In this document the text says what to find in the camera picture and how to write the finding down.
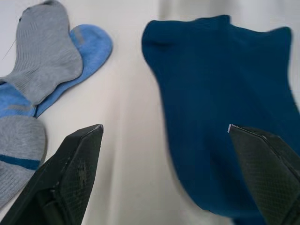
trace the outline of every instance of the dark blue sock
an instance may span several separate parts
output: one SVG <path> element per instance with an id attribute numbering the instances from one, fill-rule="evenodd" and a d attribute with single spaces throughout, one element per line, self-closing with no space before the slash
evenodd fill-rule
<path id="1" fill-rule="evenodd" d="M 255 32 L 229 16 L 152 21 L 142 51 L 163 101 L 173 165 L 204 210 L 261 217 L 227 133 L 230 123 L 281 136 L 300 153 L 300 117 L 288 85 L 291 31 Z"/>

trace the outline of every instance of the white cloth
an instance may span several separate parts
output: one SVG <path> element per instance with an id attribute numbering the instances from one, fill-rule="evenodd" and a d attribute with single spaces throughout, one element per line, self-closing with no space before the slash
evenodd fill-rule
<path id="1" fill-rule="evenodd" d="M 33 0 L 15 0 L 16 18 Z M 0 1 L 0 30 L 8 21 Z M 83 23 L 106 30 L 114 42 L 109 60 L 92 77 L 63 94 L 40 116 L 48 136 L 48 159 L 77 129 L 105 128 L 96 180 L 83 225 L 229 225 L 199 209 L 182 190 L 168 153 L 163 111 L 155 78 L 143 59 L 141 38 L 150 20 L 192 20 L 220 14 L 237 26 L 266 31 L 288 25 L 294 31 L 290 84 L 300 101 L 300 2 L 298 0 L 62 0 L 70 28 Z M 5 32 L 0 37 L 11 39 Z M 0 62 L 0 76 L 14 65 L 12 48 Z M 4 217 L 12 200 L 1 212 Z"/>

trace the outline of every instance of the sock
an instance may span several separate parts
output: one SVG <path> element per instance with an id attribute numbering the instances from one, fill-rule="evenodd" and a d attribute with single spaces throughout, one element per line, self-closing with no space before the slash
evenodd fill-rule
<path id="1" fill-rule="evenodd" d="M 40 121 L 27 116 L 0 118 L 0 209 L 38 169 L 45 151 Z"/>
<path id="2" fill-rule="evenodd" d="M 65 90 L 95 73 L 105 63 L 113 48 L 108 34 L 97 26 L 79 25 L 71 30 L 70 36 L 83 60 L 82 74 L 74 80 L 58 85 L 54 92 L 37 106 L 35 117 L 39 117 Z"/>
<path id="3" fill-rule="evenodd" d="M 0 84 L 0 118 L 5 116 L 34 116 L 36 106 L 32 105 L 9 83 Z"/>
<path id="4" fill-rule="evenodd" d="M 16 35 L 13 71 L 0 82 L 13 85 L 33 105 L 41 103 L 56 86 L 77 78 L 82 59 L 68 30 L 65 8 L 55 0 L 27 8 Z"/>
<path id="5" fill-rule="evenodd" d="M 290 46 L 289 28 L 255 32 L 231 25 L 226 15 L 147 25 L 142 51 L 160 88 L 173 166 L 203 210 L 262 217 L 229 124 L 279 135 L 300 154 L 300 116 L 287 78 Z"/>

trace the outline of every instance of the sock cuff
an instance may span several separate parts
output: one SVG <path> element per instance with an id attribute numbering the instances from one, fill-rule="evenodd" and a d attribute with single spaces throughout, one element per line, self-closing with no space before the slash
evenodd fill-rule
<path id="1" fill-rule="evenodd" d="M 0 161 L 0 209 L 26 185 L 35 172 L 27 170 L 17 174 L 16 171 L 20 171 L 19 166 L 11 166 Z"/>

